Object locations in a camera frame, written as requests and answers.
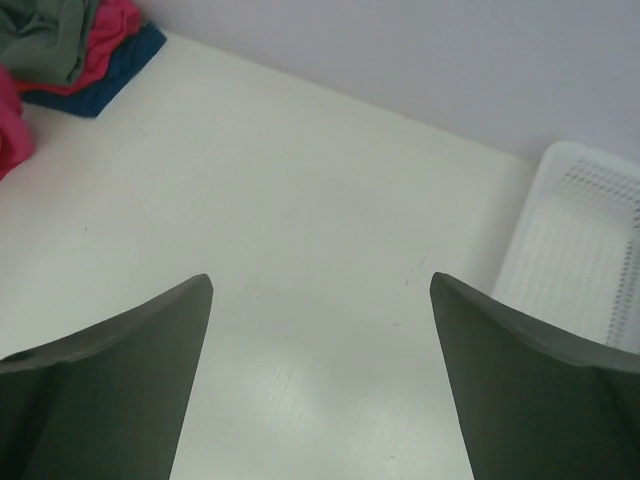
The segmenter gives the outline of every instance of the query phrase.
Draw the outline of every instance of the table surface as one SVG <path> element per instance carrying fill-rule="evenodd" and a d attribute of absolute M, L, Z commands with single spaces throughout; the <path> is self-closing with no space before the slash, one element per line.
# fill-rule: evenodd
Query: table surface
<path fill-rule="evenodd" d="M 99 119 L 26 119 L 0 356 L 206 272 L 172 480 L 471 479 L 429 282 L 491 290 L 535 165 L 173 35 Z"/>

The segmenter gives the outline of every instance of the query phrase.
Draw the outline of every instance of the pink cloth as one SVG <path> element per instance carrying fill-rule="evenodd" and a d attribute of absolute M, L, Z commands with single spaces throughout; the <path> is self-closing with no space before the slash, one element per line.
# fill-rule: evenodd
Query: pink cloth
<path fill-rule="evenodd" d="M 0 67 L 0 180 L 35 149 L 22 120 L 22 102 L 9 72 Z"/>
<path fill-rule="evenodd" d="M 126 37 L 138 33 L 141 21 L 140 10 L 131 0 L 102 0 L 89 31 L 87 57 L 78 80 L 67 87 L 20 82 L 18 89 L 44 90 L 68 96 L 101 80 L 107 72 L 113 51 Z"/>

